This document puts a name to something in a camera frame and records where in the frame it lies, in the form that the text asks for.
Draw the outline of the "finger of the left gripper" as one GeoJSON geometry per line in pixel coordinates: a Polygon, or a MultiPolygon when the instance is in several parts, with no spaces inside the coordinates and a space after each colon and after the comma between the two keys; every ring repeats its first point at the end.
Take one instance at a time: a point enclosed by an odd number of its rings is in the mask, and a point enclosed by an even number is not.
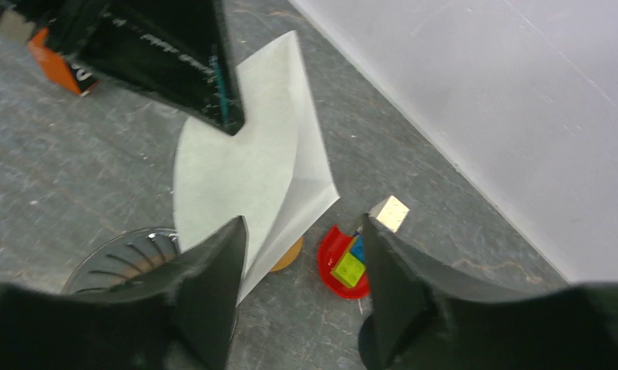
{"type": "Polygon", "coordinates": [[[65,1],[49,48],[236,135],[245,111],[221,1],[65,1]]]}

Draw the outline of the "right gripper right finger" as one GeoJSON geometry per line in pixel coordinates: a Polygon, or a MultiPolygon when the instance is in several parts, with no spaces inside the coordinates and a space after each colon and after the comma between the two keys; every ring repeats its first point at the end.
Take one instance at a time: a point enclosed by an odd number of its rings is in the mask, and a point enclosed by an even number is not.
{"type": "Polygon", "coordinates": [[[618,369],[618,282],[527,293],[480,280],[374,228],[368,369],[618,369]]]}

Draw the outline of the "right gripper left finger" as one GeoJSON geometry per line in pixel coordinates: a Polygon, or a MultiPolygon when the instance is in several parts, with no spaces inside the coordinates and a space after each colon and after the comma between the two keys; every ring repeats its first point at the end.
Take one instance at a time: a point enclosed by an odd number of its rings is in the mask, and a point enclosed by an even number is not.
{"type": "Polygon", "coordinates": [[[247,251],[242,216],[186,251],[166,227],[90,254],[58,294],[0,283],[0,369],[224,369],[247,251]]]}

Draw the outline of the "orange coffee filter box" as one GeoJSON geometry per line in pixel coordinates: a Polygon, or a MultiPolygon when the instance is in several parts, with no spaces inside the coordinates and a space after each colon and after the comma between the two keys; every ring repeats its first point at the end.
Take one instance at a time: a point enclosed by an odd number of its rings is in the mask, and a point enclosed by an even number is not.
{"type": "Polygon", "coordinates": [[[66,61],[45,46],[47,28],[37,30],[34,22],[27,22],[22,15],[3,10],[0,14],[0,34],[13,42],[25,44],[44,75],[55,84],[74,93],[86,96],[99,80],[80,65],[66,61]]]}

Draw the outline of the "white paper coffee filter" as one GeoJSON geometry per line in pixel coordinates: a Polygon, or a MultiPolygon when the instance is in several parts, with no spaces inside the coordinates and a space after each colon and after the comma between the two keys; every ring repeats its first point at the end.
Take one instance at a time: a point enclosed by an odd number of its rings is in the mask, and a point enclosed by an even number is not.
{"type": "Polygon", "coordinates": [[[229,219],[247,224],[246,297],[338,198],[296,32],[237,66],[246,121],[235,135],[189,117],[173,171],[180,248],[229,219]]]}

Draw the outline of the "stacked toy brick tower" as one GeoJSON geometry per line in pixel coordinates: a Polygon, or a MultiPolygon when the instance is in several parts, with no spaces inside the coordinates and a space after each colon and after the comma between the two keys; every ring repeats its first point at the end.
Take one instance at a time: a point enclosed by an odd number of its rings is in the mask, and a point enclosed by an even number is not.
{"type": "Polygon", "coordinates": [[[374,249],[379,245],[378,237],[374,235],[374,228],[376,226],[382,226],[382,230],[394,234],[404,223],[408,214],[408,206],[403,204],[397,197],[391,195],[372,207],[370,211],[364,215],[360,226],[362,226],[363,251],[367,275],[368,268],[374,265],[374,257],[376,256],[374,249]]]}

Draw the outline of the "red plastic lid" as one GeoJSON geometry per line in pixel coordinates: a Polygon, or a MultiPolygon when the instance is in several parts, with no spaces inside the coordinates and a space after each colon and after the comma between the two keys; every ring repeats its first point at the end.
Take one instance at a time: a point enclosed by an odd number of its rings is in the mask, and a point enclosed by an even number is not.
{"type": "Polygon", "coordinates": [[[334,225],[320,243],[317,265],[323,283],[339,297],[355,300],[368,296],[362,226],[344,234],[334,225]]]}

